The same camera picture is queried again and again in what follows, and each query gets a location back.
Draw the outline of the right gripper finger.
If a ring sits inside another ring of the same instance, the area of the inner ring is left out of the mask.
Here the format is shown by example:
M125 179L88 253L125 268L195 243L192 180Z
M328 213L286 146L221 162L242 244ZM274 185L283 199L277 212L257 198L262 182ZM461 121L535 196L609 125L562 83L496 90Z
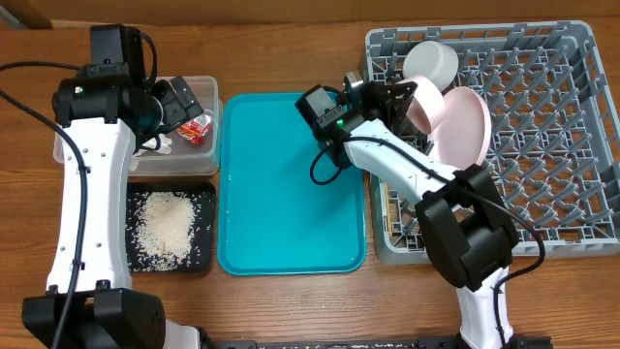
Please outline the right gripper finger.
M389 105L410 105L415 97L418 84L414 81L400 81L387 88Z
M394 117L394 134L397 137L416 136L419 130L413 125L404 111L398 111Z

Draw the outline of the red snack wrapper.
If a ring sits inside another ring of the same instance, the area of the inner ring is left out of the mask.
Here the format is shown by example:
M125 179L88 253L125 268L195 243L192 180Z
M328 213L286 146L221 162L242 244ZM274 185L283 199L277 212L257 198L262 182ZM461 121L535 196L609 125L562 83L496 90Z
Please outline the red snack wrapper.
M201 114L176 129L176 132L192 144L202 144L207 133L212 129L213 116Z

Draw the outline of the grey bowl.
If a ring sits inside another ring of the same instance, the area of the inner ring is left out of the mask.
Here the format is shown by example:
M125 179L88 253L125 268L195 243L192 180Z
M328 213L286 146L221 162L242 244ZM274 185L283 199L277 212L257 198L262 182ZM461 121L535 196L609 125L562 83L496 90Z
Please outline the grey bowl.
M453 48L438 42L425 41L407 53L402 74L404 79L423 76L432 81L440 91L444 91L456 77L458 65L457 53Z

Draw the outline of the white tissue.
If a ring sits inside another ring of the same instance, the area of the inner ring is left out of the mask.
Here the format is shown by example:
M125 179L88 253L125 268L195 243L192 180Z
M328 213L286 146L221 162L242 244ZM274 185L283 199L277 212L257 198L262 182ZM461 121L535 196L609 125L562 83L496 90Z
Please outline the white tissue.
M133 172L139 165L139 157L143 153L147 154L170 154L171 153L172 139L165 135L158 135L155 138L143 143L136 153L133 155L132 163L130 165L130 171Z

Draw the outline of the large pink plate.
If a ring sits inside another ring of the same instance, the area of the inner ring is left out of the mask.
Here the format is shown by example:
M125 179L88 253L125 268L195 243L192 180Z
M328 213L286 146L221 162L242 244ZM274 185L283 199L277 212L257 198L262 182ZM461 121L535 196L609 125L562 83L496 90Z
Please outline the large pink plate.
M459 170L481 165L489 149L492 129L486 102L464 86L455 87L444 99L444 118L427 138L433 143L428 156Z

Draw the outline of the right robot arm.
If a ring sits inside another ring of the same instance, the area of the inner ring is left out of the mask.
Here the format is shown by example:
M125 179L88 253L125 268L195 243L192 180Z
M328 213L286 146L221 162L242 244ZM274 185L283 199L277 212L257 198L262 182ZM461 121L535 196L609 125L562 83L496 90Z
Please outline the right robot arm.
M460 348L508 348L505 283L518 243L513 217L481 165L490 115L467 87L442 93L423 76L392 86L346 79L295 103L321 153L339 169L379 177L404 197L433 267L455 287Z

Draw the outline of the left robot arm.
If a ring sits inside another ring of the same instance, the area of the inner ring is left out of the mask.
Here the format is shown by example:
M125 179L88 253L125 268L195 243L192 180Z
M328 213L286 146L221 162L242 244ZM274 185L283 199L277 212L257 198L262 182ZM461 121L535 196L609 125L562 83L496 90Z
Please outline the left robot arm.
M24 327L48 348L208 347L202 329L174 323L159 298L133 290L126 254L133 154L202 113L186 79L64 79L52 106L64 155L61 225L46 292L23 302Z

